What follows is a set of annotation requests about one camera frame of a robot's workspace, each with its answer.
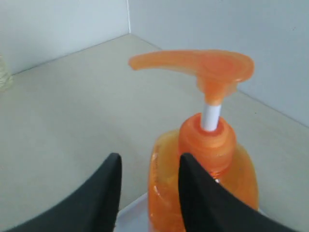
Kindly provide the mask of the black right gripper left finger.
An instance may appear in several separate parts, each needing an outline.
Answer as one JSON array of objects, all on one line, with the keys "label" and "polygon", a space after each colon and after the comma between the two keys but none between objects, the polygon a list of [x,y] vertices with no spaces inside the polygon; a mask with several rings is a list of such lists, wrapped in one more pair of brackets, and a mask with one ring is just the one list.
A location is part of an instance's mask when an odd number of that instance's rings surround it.
[{"label": "black right gripper left finger", "polygon": [[119,212],[122,159],[111,153],[70,196],[12,232],[112,232]]}]

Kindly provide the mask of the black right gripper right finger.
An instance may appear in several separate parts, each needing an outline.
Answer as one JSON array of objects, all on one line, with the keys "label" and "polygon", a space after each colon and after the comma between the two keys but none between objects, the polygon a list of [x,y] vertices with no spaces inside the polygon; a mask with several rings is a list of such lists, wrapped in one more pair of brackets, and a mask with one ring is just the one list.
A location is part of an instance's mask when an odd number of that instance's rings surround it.
[{"label": "black right gripper right finger", "polygon": [[190,153],[180,157],[181,213],[188,232],[291,232],[217,183]]}]

